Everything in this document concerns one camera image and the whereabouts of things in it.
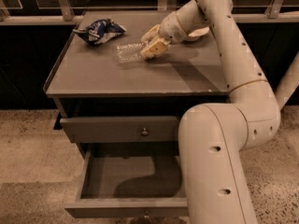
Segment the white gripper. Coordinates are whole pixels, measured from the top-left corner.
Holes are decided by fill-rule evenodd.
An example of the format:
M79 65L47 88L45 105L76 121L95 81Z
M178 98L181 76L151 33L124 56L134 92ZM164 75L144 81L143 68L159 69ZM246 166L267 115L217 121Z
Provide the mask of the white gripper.
M144 60L157 58L168 50L170 42L179 44L187 37L178 21L177 12L174 11L166 16L160 25L156 24L141 37L144 48L140 51L140 55Z

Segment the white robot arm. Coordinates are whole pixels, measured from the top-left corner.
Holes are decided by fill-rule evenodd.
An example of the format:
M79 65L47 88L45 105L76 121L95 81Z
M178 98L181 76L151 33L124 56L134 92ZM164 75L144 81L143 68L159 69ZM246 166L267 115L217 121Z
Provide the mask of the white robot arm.
M280 124L275 94L232 15L232 0L192 0L141 38L144 59L211 31L228 89L226 104L190 108L178 147L190 224L258 224L240 151L269 141Z

